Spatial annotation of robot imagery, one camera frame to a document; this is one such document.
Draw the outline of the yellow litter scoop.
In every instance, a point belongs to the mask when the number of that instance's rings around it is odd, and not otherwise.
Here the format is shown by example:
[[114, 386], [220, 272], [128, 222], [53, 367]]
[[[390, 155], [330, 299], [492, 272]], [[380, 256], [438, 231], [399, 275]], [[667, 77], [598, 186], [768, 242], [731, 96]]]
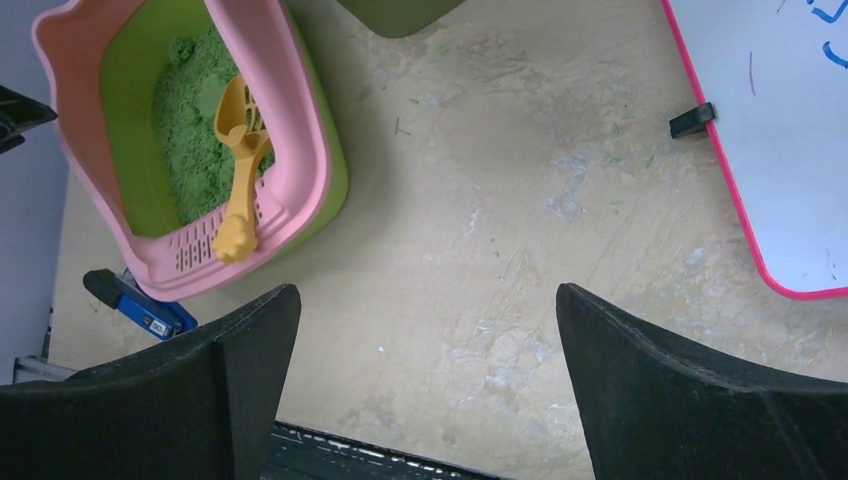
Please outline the yellow litter scoop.
[[271, 150], [270, 135], [245, 81], [232, 78], [219, 101], [214, 132], [234, 159], [233, 180], [224, 218], [212, 249], [226, 263], [245, 261], [257, 248], [255, 182], [259, 164]]

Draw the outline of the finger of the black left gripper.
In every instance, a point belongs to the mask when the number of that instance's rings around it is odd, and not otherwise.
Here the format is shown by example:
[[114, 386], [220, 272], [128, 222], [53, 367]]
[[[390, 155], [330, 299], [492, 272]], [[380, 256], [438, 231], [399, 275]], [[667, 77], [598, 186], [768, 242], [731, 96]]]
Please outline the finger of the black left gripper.
[[56, 119], [50, 106], [2, 86], [0, 153], [23, 144], [25, 132]]

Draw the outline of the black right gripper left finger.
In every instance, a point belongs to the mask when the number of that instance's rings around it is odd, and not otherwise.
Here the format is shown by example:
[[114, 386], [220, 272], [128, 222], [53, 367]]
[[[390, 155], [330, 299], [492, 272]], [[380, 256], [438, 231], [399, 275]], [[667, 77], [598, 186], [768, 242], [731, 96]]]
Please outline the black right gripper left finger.
[[292, 357], [298, 289], [58, 382], [1, 390], [5, 479], [257, 479]]

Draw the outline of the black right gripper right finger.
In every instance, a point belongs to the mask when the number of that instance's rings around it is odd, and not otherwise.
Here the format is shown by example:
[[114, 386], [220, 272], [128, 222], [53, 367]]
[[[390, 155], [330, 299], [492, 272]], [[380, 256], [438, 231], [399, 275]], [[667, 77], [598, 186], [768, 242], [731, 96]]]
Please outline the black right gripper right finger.
[[843, 479], [847, 386], [749, 362], [573, 284], [564, 356], [598, 479]]

